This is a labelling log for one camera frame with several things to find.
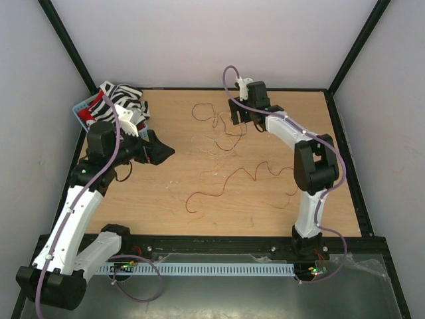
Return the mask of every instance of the white wall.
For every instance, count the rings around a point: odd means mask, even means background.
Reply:
[[[94,82],[327,88],[376,0],[54,0]]]
[[[393,1],[336,95],[377,235],[425,313],[425,1]]]
[[[89,93],[37,1],[0,4],[0,318],[9,318],[74,153],[71,106]]]

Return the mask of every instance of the perforated metal strip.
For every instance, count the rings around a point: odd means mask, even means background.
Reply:
[[[294,275],[293,264],[218,264],[218,263],[162,263],[157,268],[163,276],[273,276]],[[105,263],[96,274],[113,274],[114,263]],[[122,275],[156,276],[145,263],[120,271]]]

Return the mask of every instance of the black and white striped fabric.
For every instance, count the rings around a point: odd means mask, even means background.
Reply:
[[[131,85],[121,84],[114,91],[115,86],[108,81],[105,81],[100,88],[114,104],[133,111],[133,118],[137,119],[135,125],[150,117],[147,102],[139,101],[142,95],[141,90]],[[93,105],[90,113],[96,121],[114,122],[112,110],[103,100]]]

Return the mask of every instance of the wooden table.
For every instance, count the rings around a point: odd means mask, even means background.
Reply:
[[[322,92],[269,92],[269,97],[272,104],[282,106],[301,125],[333,136]],[[263,164],[256,182],[240,170],[229,179],[222,196],[195,195],[188,208],[197,212],[185,209],[187,198],[196,191],[219,194],[226,178],[240,167],[251,174],[262,161],[268,161],[275,173],[293,167],[294,154],[287,145],[268,132],[257,132],[249,123],[233,152],[218,150],[226,156],[214,156],[198,149],[209,148],[213,142],[200,137],[194,143],[191,140],[196,135],[217,138],[224,132],[224,125],[219,122],[213,128],[212,119],[197,121],[191,110],[196,103],[212,103],[217,113],[228,112],[224,91],[145,90],[142,99],[149,102],[149,127],[175,149],[175,155],[159,166],[135,163],[127,181],[114,181],[87,233],[99,233],[107,223],[117,223],[129,227],[133,234],[143,235],[291,235],[299,209],[299,191],[292,197],[288,195],[297,189],[291,169],[276,177]],[[195,116],[205,119],[213,116],[212,112],[211,106],[197,106]],[[228,114],[222,114],[222,118],[228,131],[239,133],[240,128],[232,125]],[[230,138],[236,141],[238,136]],[[232,146],[228,140],[220,142],[223,148]],[[127,165],[118,167],[119,177],[125,177],[128,169]],[[327,198],[322,223],[345,236],[361,235],[347,183]]]

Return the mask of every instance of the plastic basket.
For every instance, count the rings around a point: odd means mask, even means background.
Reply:
[[[79,121],[79,123],[81,124],[81,126],[84,128],[86,132],[88,132],[88,126],[83,120],[81,120],[81,118],[78,116],[78,113],[79,111],[85,108],[89,108],[90,104],[93,102],[93,100],[96,97],[97,97],[97,94],[89,97],[87,100],[84,100],[81,103],[78,103],[77,105],[72,107],[72,112],[75,114],[75,116],[77,117],[77,120]],[[148,127],[147,127],[147,124],[145,123],[145,127],[139,131],[139,136],[141,136],[144,140],[148,140],[147,129]]]

